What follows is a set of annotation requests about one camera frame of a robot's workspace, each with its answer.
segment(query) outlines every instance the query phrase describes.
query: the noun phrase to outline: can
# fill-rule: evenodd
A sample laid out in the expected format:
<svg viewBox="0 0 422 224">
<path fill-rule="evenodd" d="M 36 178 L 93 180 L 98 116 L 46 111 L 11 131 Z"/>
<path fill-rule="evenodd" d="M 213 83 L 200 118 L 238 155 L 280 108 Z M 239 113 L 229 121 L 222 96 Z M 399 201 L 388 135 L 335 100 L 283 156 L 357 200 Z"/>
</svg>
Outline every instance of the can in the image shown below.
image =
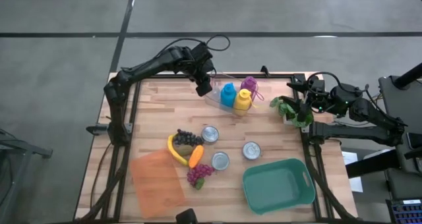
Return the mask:
<svg viewBox="0 0 422 224">
<path fill-rule="evenodd" d="M 258 159 L 261 154 L 261 148 L 256 142 L 247 142 L 243 146 L 243 155 L 250 160 Z"/>
<path fill-rule="evenodd" d="M 227 169 L 230 164 L 229 156 L 225 152 L 216 152 L 212 156 L 212 166 L 218 171 Z"/>
<path fill-rule="evenodd" d="M 206 126 L 201 133 L 204 143 L 211 145 L 217 142 L 218 140 L 218 130 L 213 126 Z"/>
</svg>

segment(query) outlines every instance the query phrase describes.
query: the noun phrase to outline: purple grapes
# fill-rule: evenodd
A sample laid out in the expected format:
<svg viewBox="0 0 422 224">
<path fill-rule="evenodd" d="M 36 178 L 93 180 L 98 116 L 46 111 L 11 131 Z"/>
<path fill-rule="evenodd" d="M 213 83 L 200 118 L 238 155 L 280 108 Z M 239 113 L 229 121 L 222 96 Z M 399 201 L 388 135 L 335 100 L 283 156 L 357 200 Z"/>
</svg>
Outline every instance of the purple grapes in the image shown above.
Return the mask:
<svg viewBox="0 0 422 224">
<path fill-rule="evenodd" d="M 215 169 L 209 165 L 198 164 L 195 168 L 190 169 L 187 173 L 187 181 L 192 186 L 195 186 L 196 181 L 200 178 L 204 178 L 207 175 L 211 175 Z"/>
</svg>

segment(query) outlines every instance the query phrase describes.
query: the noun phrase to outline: orange plastic mat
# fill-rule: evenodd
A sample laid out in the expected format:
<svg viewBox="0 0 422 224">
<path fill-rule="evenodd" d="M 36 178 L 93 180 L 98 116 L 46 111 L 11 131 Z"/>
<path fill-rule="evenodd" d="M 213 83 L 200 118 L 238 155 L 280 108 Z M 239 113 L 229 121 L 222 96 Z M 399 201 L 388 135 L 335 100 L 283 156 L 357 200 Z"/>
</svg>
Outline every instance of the orange plastic mat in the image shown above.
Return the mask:
<svg viewBox="0 0 422 224">
<path fill-rule="evenodd" d="M 130 169 L 143 218 L 160 216 L 185 201 L 173 158 L 167 150 L 131 161 Z"/>
</svg>

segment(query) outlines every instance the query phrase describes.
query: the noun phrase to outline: floor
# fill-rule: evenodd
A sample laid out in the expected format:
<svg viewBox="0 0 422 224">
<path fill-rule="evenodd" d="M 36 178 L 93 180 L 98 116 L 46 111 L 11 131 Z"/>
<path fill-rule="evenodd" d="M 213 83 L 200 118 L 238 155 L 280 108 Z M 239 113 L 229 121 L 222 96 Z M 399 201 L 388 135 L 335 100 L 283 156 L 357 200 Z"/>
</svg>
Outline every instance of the floor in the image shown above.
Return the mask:
<svg viewBox="0 0 422 224">
<path fill-rule="evenodd" d="M 92 141 L 84 128 L 96 122 L 110 71 L 174 38 L 226 32 L 219 71 L 325 70 L 375 95 L 379 77 L 422 61 L 421 11 L 421 0 L 0 0 L 0 127 L 54 149 L 32 160 L 11 223 L 73 218 Z M 357 202 L 365 220 L 389 220 L 382 202 Z"/>
</svg>

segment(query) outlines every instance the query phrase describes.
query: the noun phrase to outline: yellow banana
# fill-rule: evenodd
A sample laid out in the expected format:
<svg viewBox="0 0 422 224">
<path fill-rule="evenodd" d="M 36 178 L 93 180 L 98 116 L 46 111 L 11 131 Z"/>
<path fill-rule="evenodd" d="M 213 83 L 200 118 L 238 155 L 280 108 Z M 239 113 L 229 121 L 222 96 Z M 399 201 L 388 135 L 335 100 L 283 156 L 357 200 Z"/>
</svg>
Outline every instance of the yellow banana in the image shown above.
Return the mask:
<svg viewBox="0 0 422 224">
<path fill-rule="evenodd" d="M 169 151 L 171 152 L 171 154 L 173 155 L 173 157 L 180 163 L 182 163 L 182 165 L 188 165 L 188 161 L 181 157 L 173 148 L 173 137 L 175 135 L 170 135 L 168 140 L 167 140 L 167 147 L 169 148 Z"/>
</svg>

